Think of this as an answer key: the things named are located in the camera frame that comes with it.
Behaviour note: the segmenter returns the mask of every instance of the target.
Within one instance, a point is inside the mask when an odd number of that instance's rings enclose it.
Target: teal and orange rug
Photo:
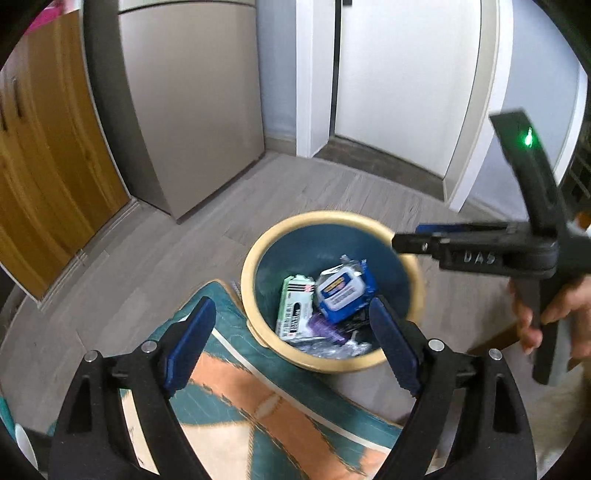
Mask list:
[[[2,394],[2,389],[0,388],[0,421],[3,422],[4,426],[8,430],[8,433],[15,438],[14,435],[14,420],[12,419],[12,415],[8,408],[8,403],[6,403],[6,398]]]
[[[202,287],[150,338],[184,320],[204,296],[216,303],[216,327],[189,385],[170,403],[212,479],[372,478],[401,428],[259,345],[239,300],[221,282]],[[140,464],[157,472],[130,393],[123,405]]]

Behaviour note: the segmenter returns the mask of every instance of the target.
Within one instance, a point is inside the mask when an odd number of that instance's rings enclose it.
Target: refrigerator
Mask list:
[[[99,117],[130,192],[180,219],[264,152],[255,0],[114,1],[83,13]]]

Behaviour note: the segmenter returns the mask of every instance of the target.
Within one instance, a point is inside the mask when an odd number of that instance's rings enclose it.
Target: trash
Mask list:
[[[365,306],[360,311],[355,312],[348,319],[335,325],[335,329],[341,335],[353,333],[369,326],[369,306]]]
[[[354,338],[355,334],[353,334],[351,340],[348,340],[344,345],[335,345],[330,340],[324,339],[302,342],[295,347],[299,351],[309,355],[334,360],[345,360],[347,358],[353,358],[355,356],[364,355],[369,352],[371,349],[371,343],[357,343]]]
[[[289,340],[287,343],[298,348],[298,345],[308,345],[308,344],[312,344],[315,342],[325,342],[325,341],[326,341],[326,338],[324,338],[324,337],[299,337],[299,338],[294,338],[293,340]]]
[[[367,306],[378,289],[365,260],[346,255],[340,260],[341,265],[324,270],[316,280],[320,311],[329,323],[339,323]]]
[[[318,337],[330,340],[337,345],[344,345],[351,339],[351,334],[341,334],[336,325],[328,323],[321,312],[314,312],[308,321],[308,328]]]
[[[308,328],[312,317],[314,280],[304,275],[287,277],[283,281],[275,333],[283,341],[310,338]]]

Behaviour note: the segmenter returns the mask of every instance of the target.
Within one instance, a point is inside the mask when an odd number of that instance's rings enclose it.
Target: baseboard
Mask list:
[[[37,304],[39,310],[46,313],[52,305],[55,305],[59,299],[70,291],[72,285],[82,277],[87,267],[99,257],[100,253],[109,244],[112,236],[116,235],[121,222],[140,208],[140,202],[132,197],[113,218],[102,226],[90,241],[76,253],[74,258],[70,260],[61,272],[60,276],[49,287],[41,301]]]
[[[296,154],[296,139],[295,137],[282,137],[279,135],[265,135],[265,149],[273,150],[287,155]]]
[[[507,217],[501,212],[485,205],[474,199],[467,199],[460,209],[459,214],[475,222],[494,222],[498,220],[507,220]]]

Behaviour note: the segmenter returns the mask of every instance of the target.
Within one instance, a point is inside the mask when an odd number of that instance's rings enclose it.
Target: hand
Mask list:
[[[513,296],[513,312],[517,317],[517,335],[524,352],[529,355],[542,343],[542,332],[531,327],[533,313],[517,297],[515,285],[508,285]],[[575,285],[565,286],[542,313],[542,324],[556,322],[574,312],[573,358],[591,358],[591,275]]]

